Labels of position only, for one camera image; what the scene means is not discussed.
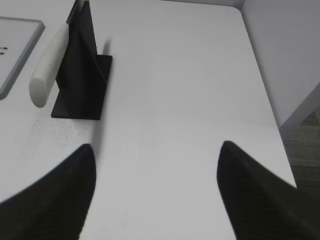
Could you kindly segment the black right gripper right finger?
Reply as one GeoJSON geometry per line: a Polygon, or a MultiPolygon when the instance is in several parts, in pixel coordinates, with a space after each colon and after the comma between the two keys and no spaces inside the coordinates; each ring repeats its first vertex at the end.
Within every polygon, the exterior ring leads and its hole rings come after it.
{"type": "Polygon", "coordinates": [[[238,240],[318,240],[320,200],[279,178],[224,141],[217,184],[238,240]]]}

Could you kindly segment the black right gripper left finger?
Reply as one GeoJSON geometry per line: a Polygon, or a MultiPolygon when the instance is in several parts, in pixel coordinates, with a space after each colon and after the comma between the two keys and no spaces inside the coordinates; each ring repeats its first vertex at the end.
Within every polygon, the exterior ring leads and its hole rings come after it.
{"type": "Polygon", "coordinates": [[[93,148],[83,144],[0,204],[2,240],[78,240],[96,188],[93,148]]]}

